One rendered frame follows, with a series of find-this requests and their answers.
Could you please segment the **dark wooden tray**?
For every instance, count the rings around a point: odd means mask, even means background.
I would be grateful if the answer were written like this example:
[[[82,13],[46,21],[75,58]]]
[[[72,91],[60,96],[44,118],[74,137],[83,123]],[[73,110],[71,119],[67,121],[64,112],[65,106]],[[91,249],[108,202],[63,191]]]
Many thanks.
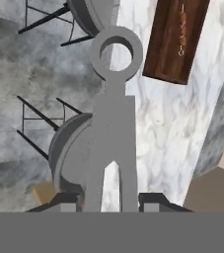
[[[180,11],[185,4],[187,45],[179,56]],[[210,0],[157,0],[142,75],[187,85]]]

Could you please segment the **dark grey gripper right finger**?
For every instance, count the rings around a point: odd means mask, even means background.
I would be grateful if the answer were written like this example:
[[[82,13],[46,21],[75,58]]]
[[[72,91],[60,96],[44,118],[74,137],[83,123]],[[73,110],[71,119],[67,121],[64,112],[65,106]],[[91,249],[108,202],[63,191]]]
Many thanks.
[[[140,193],[138,201],[140,212],[190,212],[190,210],[184,207],[170,203],[162,193]]]

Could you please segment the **grey tongs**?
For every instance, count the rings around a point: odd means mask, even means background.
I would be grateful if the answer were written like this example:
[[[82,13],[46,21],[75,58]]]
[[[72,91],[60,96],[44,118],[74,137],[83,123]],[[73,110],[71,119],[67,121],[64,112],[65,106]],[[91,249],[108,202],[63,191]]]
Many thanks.
[[[112,71],[101,61],[103,50],[120,43],[131,54],[130,64]],[[93,105],[85,212],[99,212],[102,206],[105,169],[112,162],[118,165],[120,210],[138,210],[135,98],[125,94],[125,83],[138,71],[143,48],[139,37],[126,27],[112,26],[97,34],[92,42],[91,63],[105,81],[105,92],[95,98]]]

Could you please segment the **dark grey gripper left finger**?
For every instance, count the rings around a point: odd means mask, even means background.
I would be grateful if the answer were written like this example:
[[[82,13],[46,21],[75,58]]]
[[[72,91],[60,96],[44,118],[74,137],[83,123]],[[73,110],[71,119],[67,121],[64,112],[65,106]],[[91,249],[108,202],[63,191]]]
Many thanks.
[[[30,209],[29,212],[81,212],[83,206],[83,195],[60,193],[57,194],[49,203]]]

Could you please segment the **kebab skewer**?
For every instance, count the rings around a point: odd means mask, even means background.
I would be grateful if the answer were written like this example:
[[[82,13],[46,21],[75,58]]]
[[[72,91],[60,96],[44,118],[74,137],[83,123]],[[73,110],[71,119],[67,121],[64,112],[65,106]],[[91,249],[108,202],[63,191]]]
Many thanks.
[[[182,8],[180,11],[180,49],[179,49],[179,56],[183,56],[185,54],[184,48],[187,45],[187,14],[185,12],[185,4],[182,4]]]

